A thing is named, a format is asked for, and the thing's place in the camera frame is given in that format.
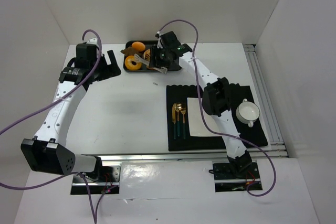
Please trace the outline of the metal serving tongs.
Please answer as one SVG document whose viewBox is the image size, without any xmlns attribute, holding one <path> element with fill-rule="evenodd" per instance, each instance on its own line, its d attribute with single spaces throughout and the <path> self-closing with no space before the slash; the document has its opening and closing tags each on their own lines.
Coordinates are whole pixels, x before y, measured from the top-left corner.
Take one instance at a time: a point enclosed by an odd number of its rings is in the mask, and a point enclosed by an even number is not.
<svg viewBox="0 0 336 224">
<path fill-rule="evenodd" d="M 149 67 L 149 68 L 151 68 L 153 70 L 156 70 L 156 71 L 158 71 L 160 73 L 167 74 L 167 68 L 165 68 L 165 67 L 159 67 L 159 68 L 157 68 L 157 67 L 150 67 L 149 66 L 150 62 L 147 61 L 147 60 L 145 60 L 145 59 L 143 59 L 142 57 L 140 57 L 137 54 L 134 55 L 134 60 L 135 60 L 135 62 L 140 62 L 142 64 L 145 64 L 147 67 Z"/>
</svg>

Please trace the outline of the orange ring donut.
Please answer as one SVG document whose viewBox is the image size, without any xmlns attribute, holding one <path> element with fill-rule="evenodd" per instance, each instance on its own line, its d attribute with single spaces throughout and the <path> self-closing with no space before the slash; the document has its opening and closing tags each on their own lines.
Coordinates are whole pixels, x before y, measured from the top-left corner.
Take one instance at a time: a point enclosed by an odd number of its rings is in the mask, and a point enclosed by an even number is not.
<svg viewBox="0 0 336 224">
<path fill-rule="evenodd" d="M 125 67 L 130 71 L 137 71 L 140 70 L 142 67 L 142 63 L 135 62 L 134 56 L 128 56 L 124 60 Z"/>
</svg>

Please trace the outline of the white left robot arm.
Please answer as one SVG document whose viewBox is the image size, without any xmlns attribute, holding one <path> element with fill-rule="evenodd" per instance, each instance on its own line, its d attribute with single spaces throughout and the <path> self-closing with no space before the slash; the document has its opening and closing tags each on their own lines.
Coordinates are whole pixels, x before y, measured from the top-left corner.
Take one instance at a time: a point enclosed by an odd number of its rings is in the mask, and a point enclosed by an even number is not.
<svg viewBox="0 0 336 224">
<path fill-rule="evenodd" d="M 70 124 L 89 86 L 121 73 L 112 50 L 108 51 L 110 63 L 104 56 L 98 60 L 98 51 L 95 38 L 76 46 L 76 56 L 60 73 L 54 105 L 34 137 L 23 139 L 20 148 L 33 171 L 56 175 L 79 172 L 92 177 L 100 175 L 101 158 L 75 154 L 65 147 Z"/>
</svg>

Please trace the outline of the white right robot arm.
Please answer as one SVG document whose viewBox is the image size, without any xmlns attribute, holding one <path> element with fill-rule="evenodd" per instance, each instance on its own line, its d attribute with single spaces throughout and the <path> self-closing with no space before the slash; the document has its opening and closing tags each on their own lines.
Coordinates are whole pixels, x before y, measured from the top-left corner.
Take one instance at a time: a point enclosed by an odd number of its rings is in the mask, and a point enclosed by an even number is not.
<svg viewBox="0 0 336 224">
<path fill-rule="evenodd" d="M 150 67 L 167 68 L 177 63 L 188 73 L 195 74 L 201 118 L 205 121 L 204 114 L 207 114 L 215 121 L 233 172 L 243 172 L 252 161 L 232 116 L 232 94 L 227 78 L 213 74 L 196 57 L 196 48 L 180 43 L 174 32 L 158 31 L 155 37 L 157 45 L 151 48 Z"/>
</svg>

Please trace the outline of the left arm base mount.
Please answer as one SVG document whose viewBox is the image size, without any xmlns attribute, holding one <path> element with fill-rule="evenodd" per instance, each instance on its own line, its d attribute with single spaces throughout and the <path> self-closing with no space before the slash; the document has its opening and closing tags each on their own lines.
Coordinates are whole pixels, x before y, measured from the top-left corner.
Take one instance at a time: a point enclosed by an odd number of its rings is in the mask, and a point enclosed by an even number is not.
<svg viewBox="0 0 336 224">
<path fill-rule="evenodd" d="M 111 166 L 102 166 L 97 173 L 83 173 L 74 175 L 71 184 L 71 195 L 87 195 L 87 187 L 92 195 L 118 194 L 119 182 L 121 177 L 121 165 L 112 164 Z"/>
</svg>

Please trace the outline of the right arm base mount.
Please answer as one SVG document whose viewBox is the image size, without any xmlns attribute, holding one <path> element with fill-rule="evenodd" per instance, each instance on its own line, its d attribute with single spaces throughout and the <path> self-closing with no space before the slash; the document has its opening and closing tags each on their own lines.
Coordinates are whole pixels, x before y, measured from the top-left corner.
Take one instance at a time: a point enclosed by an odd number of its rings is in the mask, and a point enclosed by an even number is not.
<svg viewBox="0 0 336 224">
<path fill-rule="evenodd" d="M 253 162 L 241 173 L 234 173 L 229 163 L 214 163 L 209 173 L 214 177 L 215 191 L 262 190 L 260 174 L 256 162 Z"/>
</svg>

